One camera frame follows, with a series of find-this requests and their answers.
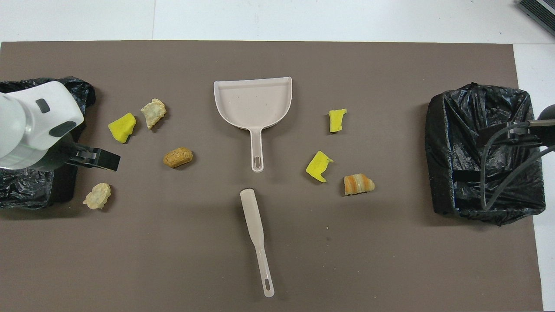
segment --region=brush handle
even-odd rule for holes
[[[274,284],[272,283],[272,276],[270,275],[264,247],[256,251],[256,257],[258,258],[258,268],[260,269],[260,279],[262,280],[264,295],[269,298],[274,295]]]
[[[250,159],[254,172],[262,172],[264,170],[264,161],[262,159],[262,129],[249,130],[250,132]]]

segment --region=dustpan handle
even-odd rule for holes
[[[264,170],[262,159],[262,129],[250,130],[250,159],[254,172]]]

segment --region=dustpan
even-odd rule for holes
[[[222,118],[250,132],[254,172],[264,170],[262,130],[283,119],[291,107],[291,95],[291,77],[214,82],[214,98]]]

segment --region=beige plastic spatula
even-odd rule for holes
[[[240,195],[246,226],[249,228],[250,239],[253,241],[254,248],[256,249],[264,295],[269,298],[274,295],[274,285],[270,276],[266,251],[264,250],[264,231],[262,229],[262,221],[260,220],[260,212],[258,211],[258,203],[256,202],[253,189],[244,189]]]

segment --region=food scrap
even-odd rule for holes
[[[343,115],[347,113],[347,109],[330,110],[330,132],[338,132],[343,130],[341,123],[343,122]]]
[[[125,114],[113,123],[108,124],[108,128],[114,139],[121,143],[125,143],[129,135],[133,133],[133,128],[137,124],[135,116],[131,113]]]
[[[93,190],[87,194],[83,204],[89,206],[91,209],[102,209],[111,194],[110,184],[98,183],[94,186]]]
[[[152,102],[145,105],[141,110],[147,120],[147,127],[152,127],[166,115],[166,106],[159,99],[152,99]]]
[[[309,165],[306,167],[306,172],[316,180],[325,183],[326,179],[322,177],[322,173],[326,171],[327,165],[333,162],[334,161],[331,160],[331,158],[329,158],[328,156],[326,156],[326,154],[322,153],[322,151],[319,150],[316,155],[314,155],[314,158],[310,161]]]
[[[193,152],[190,149],[179,147],[164,156],[164,164],[175,168],[193,160]]]
[[[345,195],[354,195],[370,192],[376,188],[376,184],[363,173],[348,175],[344,177]]]

